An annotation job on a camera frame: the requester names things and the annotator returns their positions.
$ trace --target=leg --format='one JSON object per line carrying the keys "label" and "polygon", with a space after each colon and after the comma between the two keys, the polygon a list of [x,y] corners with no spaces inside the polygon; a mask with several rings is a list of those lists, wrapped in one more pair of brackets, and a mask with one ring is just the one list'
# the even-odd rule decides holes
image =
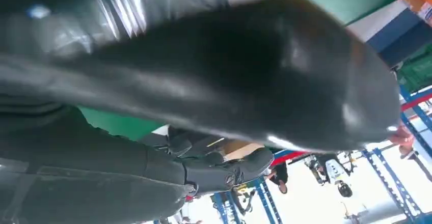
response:
{"label": "leg", "polygon": [[[213,167],[199,160],[176,161],[93,128],[75,107],[23,98],[8,98],[5,104],[0,105],[0,122],[7,125],[0,128],[5,167],[0,192],[7,200],[0,201],[0,209],[16,213],[12,220],[99,224],[160,219],[181,208],[185,196],[195,191],[192,185],[201,193],[230,190],[259,176],[271,162],[260,161],[266,151]],[[36,177],[26,189],[16,189],[23,173]],[[19,192],[25,195],[16,201]]]}

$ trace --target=person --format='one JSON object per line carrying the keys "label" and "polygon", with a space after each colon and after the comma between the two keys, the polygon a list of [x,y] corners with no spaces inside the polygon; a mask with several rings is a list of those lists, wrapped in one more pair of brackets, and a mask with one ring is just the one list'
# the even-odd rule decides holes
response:
{"label": "person", "polygon": [[275,183],[281,193],[286,194],[288,192],[286,186],[286,183],[288,182],[288,171],[285,162],[276,165],[266,178]]}
{"label": "person", "polygon": [[228,191],[273,161],[265,148],[213,166],[178,159],[92,127],[75,106],[31,97],[0,95],[0,123],[0,218],[6,223],[161,219],[186,196]]}
{"label": "person", "polygon": [[345,172],[348,174],[348,176],[351,175],[351,172],[342,165],[342,163],[340,162],[336,153],[315,154],[315,158],[319,164],[319,168],[318,168],[319,173],[326,177],[325,181],[328,183],[330,183],[330,177],[329,177],[329,173],[327,171],[326,162],[329,160],[332,160],[332,159],[335,160],[345,170]]}
{"label": "person", "polygon": [[401,158],[406,158],[414,150],[414,136],[408,131],[402,122],[397,127],[395,133],[389,137],[389,141],[392,144],[399,146]]}

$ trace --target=metal rack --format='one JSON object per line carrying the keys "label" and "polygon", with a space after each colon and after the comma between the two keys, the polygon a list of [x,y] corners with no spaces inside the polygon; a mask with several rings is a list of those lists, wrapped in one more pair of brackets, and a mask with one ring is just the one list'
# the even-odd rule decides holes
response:
{"label": "metal rack", "polygon": [[[381,179],[385,188],[387,189],[389,196],[392,198],[392,200],[399,208],[399,210],[401,210],[401,212],[407,216],[407,220],[409,221],[409,223],[415,223],[417,217],[423,216],[423,212],[420,210],[420,208],[418,208],[418,205],[415,203],[413,198],[407,192],[407,189],[404,187],[402,182],[396,176],[395,172],[388,165],[386,159],[381,153],[381,150],[373,149],[372,152],[364,150],[362,151],[362,154],[369,161],[372,168],[378,174],[379,178]],[[397,192],[395,191],[395,189],[393,189],[393,187],[390,186],[388,179],[386,179],[382,170],[378,167],[377,163],[373,160],[374,155],[378,158],[382,166],[384,166],[385,170],[389,173],[390,177],[394,182],[394,185],[396,186]]]}
{"label": "metal rack", "polygon": [[231,192],[225,192],[224,194],[226,194],[225,201],[220,193],[214,194],[214,199],[222,222],[224,224],[241,224]]}
{"label": "metal rack", "polygon": [[[412,108],[414,110],[414,112],[417,114],[417,116],[426,125],[428,130],[432,131],[432,120],[420,108],[420,106],[418,106],[419,103],[427,101],[428,99],[432,98],[432,89],[417,93],[416,95],[412,96],[401,85],[400,86],[400,94],[404,98],[404,100],[406,101],[406,103],[402,105],[401,119],[402,119],[403,123],[406,125],[406,127],[413,134],[413,136],[417,139],[419,145],[425,150],[425,152],[428,154],[428,156],[432,158],[431,146],[427,143],[427,141],[420,134],[420,132],[417,131],[417,129],[414,127],[414,125],[410,122],[410,120],[406,117],[405,113],[403,112],[408,108]],[[404,185],[402,184],[402,182],[396,176],[395,172],[388,165],[387,161],[385,160],[384,156],[381,153],[381,150],[373,149],[372,152],[364,150],[364,151],[362,151],[362,154],[369,161],[372,168],[378,174],[379,178],[381,179],[385,188],[387,189],[389,196],[392,198],[392,200],[395,202],[395,204],[401,210],[401,212],[407,216],[407,222],[408,223],[430,223],[432,216],[426,216],[420,210],[420,208],[415,203],[415,201],[413,200],[411,195],[407,192],[407,190],[404,187]],[[385,177],[385,175],[383,174],[383,169],[380,169],[380,167],[377,165],[376,159],[379,162],[381,162],[384,169],[388,172],[388,174],[391,177],[391,181],[389,181],[390,179],[387,179]],[[390,182],[394,183],[394,186],[396,189],[394,189],[390,185]]]}
{"label": "metal rack", "polygon": [[276,224],[276,223],[282,224],[282,219],[279,215],[278,209],[276,208],[276,204],[273,201],[272,194],[270,193],[265,180],[263,178],[259,178],[259,179],[255,180],[254,185],[257,189],[258,195],[261,199],[262,205],[265,209],[265,212],[267,214],[268,220],[270,221],[270,224]]}

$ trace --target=blue panel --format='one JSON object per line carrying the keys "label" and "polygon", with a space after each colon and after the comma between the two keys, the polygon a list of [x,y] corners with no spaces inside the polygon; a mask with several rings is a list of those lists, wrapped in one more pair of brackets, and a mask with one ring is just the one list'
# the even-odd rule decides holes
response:
{"label": "blue panel", "polygon": [[395,66],[430,42],[432,28],[409,9],[402,11],[367,41],[389,67]]}
{"label": "blue panel", "polygon": [[381,52],[421,21],[411,10],[405,9],[367,43],[375,51]]}
{"label": "blue panel", "polygon": [[389,67],[393,67],[431,42],[432,28],[422,21],[381,51],[380,56]]}

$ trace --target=black leather boot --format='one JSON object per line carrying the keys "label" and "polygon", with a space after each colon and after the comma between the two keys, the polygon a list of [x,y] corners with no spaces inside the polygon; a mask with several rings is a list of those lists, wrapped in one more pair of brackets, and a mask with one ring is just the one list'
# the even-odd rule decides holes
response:
{"label": "black leather boot", "polygon": [[230,160],[216,166],[208,166],[197,160],[185,161],[186,183],[195,185],[198,195],[229,191],[234,186],[261,176],[273,159],[269,149],[260,148],[243,159]]}

